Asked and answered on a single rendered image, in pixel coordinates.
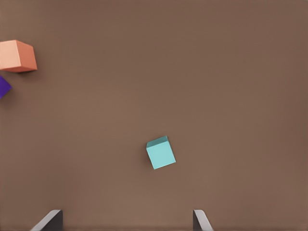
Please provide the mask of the orange wooden cube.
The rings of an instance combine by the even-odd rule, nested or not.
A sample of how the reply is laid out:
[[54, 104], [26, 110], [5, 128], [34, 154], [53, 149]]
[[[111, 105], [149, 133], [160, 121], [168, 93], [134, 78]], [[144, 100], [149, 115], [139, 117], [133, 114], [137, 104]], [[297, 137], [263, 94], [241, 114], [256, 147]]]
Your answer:
[[37, 70], [34, 48], [18, 40], [0, 42], [0, 70], [27, 72]]

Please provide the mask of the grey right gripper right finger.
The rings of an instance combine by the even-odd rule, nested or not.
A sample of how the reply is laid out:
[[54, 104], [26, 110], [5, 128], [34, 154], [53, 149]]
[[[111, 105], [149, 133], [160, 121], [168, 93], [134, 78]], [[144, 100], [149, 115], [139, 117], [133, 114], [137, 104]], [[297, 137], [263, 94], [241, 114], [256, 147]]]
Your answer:
[[213, 228], [203, 210], [193, 210], [193, 231], [213, 231]]

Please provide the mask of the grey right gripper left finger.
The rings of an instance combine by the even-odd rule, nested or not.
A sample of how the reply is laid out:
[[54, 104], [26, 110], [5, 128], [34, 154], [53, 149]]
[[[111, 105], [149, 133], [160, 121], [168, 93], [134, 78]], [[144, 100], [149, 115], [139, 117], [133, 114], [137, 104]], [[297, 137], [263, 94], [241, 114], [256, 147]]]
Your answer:
[[38, 224], [30, 231], [63, 231], [63, 211], [50, 211]]

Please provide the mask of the purple wooden cube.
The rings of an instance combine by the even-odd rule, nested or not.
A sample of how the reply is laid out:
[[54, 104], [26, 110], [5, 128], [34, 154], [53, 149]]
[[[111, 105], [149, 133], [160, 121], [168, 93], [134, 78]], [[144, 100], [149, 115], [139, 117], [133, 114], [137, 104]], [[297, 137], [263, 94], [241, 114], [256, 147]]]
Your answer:
[[0, 76], [0, 99], [2, 99], [10, 90], [12, 86]]

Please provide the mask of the light teal wooden cube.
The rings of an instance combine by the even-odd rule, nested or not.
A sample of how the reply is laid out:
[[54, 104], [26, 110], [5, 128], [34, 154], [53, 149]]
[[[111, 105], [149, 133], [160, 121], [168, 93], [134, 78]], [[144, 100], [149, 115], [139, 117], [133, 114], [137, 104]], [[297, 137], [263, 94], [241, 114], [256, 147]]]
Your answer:
[[146, 151], [154, 169], [176, 163], [167, 136], [147, 142]]

